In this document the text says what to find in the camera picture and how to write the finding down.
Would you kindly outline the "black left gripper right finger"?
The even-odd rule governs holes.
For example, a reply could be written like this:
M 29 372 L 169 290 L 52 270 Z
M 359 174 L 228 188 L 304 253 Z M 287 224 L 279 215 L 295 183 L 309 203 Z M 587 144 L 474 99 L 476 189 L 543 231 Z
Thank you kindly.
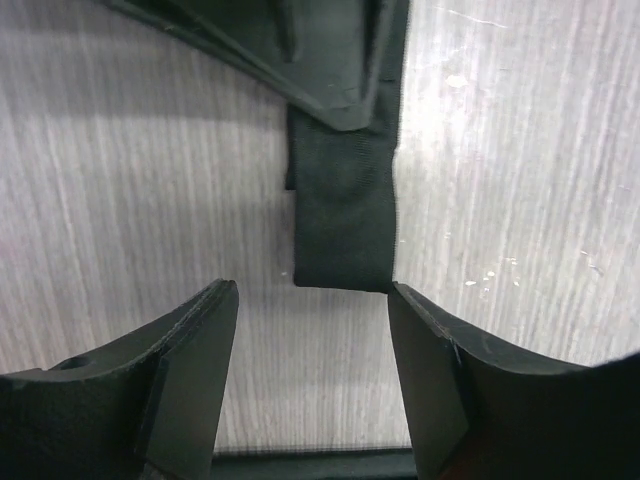
M 639 358 L 587 367 L 507 342 L 405 284 L 388 294 L 422 479 L 635 479 Z

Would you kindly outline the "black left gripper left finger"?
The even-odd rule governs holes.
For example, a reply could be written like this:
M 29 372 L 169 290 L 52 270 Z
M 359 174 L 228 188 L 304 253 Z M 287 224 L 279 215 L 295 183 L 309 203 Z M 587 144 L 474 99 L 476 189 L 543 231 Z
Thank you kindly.
M 1 378 L 5 479 L 210 474 L 238 313 L 217 280 L 129 334 Z

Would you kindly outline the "black tie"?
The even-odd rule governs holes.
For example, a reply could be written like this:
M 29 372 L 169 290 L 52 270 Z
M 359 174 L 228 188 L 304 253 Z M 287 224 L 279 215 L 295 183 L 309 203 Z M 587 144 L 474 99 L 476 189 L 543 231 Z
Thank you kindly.
M 299 287 L 386 293 L 393 283 L 398 144 L 410 4 L 393 9 L 390 39 L 368 126 L 338 132 L 295 107 L 287 110 L 295 194 L 294 282 Z

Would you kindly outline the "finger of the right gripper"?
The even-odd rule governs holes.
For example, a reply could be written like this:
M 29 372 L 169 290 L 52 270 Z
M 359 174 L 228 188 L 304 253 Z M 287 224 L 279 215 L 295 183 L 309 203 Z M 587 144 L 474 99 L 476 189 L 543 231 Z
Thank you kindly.
M 108 1 L 238 68 L 336 131 L 370 122 L 392 1 Z

